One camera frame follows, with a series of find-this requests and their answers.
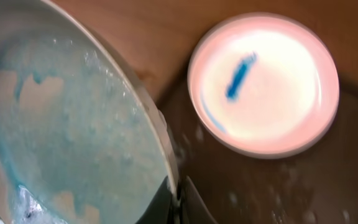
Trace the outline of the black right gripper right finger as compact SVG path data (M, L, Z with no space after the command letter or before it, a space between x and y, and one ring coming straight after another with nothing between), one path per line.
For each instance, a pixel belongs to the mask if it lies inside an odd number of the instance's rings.
M218 224L189 176L181 182L181 223Z

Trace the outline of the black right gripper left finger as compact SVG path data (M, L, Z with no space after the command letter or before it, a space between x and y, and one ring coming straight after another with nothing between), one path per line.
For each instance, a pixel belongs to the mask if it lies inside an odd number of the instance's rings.
M136 224L171 224L173 195L169 188L168 177L164 178L152 201Z

